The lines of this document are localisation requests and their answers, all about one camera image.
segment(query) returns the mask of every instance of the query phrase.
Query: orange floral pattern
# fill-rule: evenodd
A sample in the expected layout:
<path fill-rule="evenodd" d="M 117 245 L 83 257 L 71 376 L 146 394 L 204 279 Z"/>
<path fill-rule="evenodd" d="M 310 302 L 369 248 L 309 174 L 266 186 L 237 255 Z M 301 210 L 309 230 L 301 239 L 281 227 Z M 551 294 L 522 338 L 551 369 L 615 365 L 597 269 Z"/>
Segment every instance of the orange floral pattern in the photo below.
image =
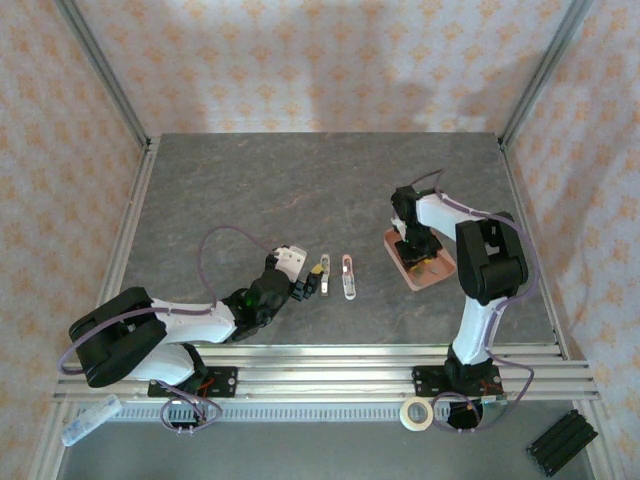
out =
<path fill-rule="evenodd" d="M 79 0 L 150 135 L 499 133 L 569 0 Z"/>
<path fill-rule="evenodd" d="M 553 297 L 640 478 L 640 5 L 596 2 L 509 152 Z"/>
<path fill-rule="evenodd" d="M 21 479 L 140 149 L 54 2 L 5 2 L 0 52 L 0 476 Z"/>

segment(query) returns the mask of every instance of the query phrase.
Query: floor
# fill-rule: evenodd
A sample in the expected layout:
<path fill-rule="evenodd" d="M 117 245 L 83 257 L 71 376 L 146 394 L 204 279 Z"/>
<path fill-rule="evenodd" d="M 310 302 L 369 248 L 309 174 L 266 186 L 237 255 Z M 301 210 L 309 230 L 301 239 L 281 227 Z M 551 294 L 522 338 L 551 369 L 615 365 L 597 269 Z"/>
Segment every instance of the floor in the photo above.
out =
<path fill-rule="evenodd" d="M 524 450 L 571 408 L 522 402 L 495 429 L 472 435 L 410 432 L 399 422 L 230 422 L 185 438 L 155 420 L 110 422 L 67 450 L 60 478 L 544 479 Z M 593 478 L 586 452 L 553 478 Z"/>
<path fill-rule="evenodd" d="M 210 227 L 233 224 L 270 247 L 307 250 L 305 275 L 323 253 L 333 265 L 328 298 L 288 302 L 245 343 L 450 343 L 464 307 L 457 276 L 413 293 L 382 243 L 395 188 L 439 167 L 447 169 L 442 187 L 453 198 L 516 215 L 493 134 L 164 135 L 123 288 L 142 285 L 152 297 L 207 302 L 196 274 L 197 245 Z M 455 256 L 453 243 L 443 243 Z M 353 301 L 342 292 L 344 253 L 354 261 Z M 210 239 L 204 258 L 219 296 L 248 287 L 264 268 L 264 253 L 235 232 Z M 554 341 L 540 293 L 510 307 L 496 337 L 498 343 Z"/>

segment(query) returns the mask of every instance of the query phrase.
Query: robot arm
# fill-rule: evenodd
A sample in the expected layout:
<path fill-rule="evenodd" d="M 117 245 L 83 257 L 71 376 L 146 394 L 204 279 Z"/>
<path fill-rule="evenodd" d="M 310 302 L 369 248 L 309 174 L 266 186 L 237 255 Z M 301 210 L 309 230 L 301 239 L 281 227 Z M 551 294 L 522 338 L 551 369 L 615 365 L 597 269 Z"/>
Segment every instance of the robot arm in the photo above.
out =
<path fill-rule="evenodd" d="M 309 298 L 322 269 L 316 266 L 306 282 L 298 280 L 306 252 L 283 246 L 266 259 L 262 276 L 211 305 L 152 299 L 142 287 L 125 290 L 74 323 L 69 336 L 76 341 L 102 322 L 141 308 L 155 313 L 132 317 L 92 336 L 76 349 L 87 382 L 104 387 L 124 377 L 162 380 L 170 385 L 202 380 L 206 369 L 191 342 L 236 342 L 268 325 L 292 297 Z"/>
<path fill-rule="evenodd" d="M 442 245 L 431 228 L 456 242 L 458 279 L 466 300 L 445 368 L 452 386 L 467 390 L 491 368 L 486 347 L 493 342 L 502 312 L 497 312 L 493 325 L 492 314 L 527 280 L 518 235 L 497 220 L 478 219 L 448 206 L 434 190 L 416 192 L 411 186 L 400 187 L 391 203 L 395 210 L 392 223 L 402 237 L 396 248 L 405 268 L 438 255 Z M 508 213 L 497 215 L 512 220 Z"/>

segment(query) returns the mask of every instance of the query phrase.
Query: wallpaper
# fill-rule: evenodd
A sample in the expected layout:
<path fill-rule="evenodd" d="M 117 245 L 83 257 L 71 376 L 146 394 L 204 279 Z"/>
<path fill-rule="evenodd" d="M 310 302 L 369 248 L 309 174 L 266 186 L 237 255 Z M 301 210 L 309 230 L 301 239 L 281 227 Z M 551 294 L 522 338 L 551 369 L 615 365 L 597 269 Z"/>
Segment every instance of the wallpaper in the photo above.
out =
<path fill-rule="evenodd" d="M 140 149 L 53 1 L 0 9 L 0 478 L 25 478 Z"/>
<path fill-rule="evenodd" d="M 640 478 L 640 4 L 595 2 L 509 151 L 574 349 Z"/>
<path fill-rule="evenodd" d="M 147 134 L 501 132 L 569 0 L 79 0 Z"/>

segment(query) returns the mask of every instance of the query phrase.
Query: white tape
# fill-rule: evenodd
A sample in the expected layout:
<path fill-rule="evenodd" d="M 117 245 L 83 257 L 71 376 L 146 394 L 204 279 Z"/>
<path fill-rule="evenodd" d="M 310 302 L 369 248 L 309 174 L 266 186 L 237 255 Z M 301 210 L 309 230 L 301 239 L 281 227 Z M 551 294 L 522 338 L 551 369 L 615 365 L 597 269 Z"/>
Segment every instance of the white tape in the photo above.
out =
<path fill-rule="evenodd" d="M 409 408 L 412 405 L 421 405 L 422 408 L 425 409 L 425 411 L 427 412 L 427 418 L 424 422 L 417 423 L 409 418 Z M 402 408 L 400 408 L 400 421 L 407 430 L 411 430 L 412 432 L 422 432 L 426 430 L 433 422 L 433 407 L 424 398 L 411 397 L 406 402 L 404 402 L 402 404 Z"/>

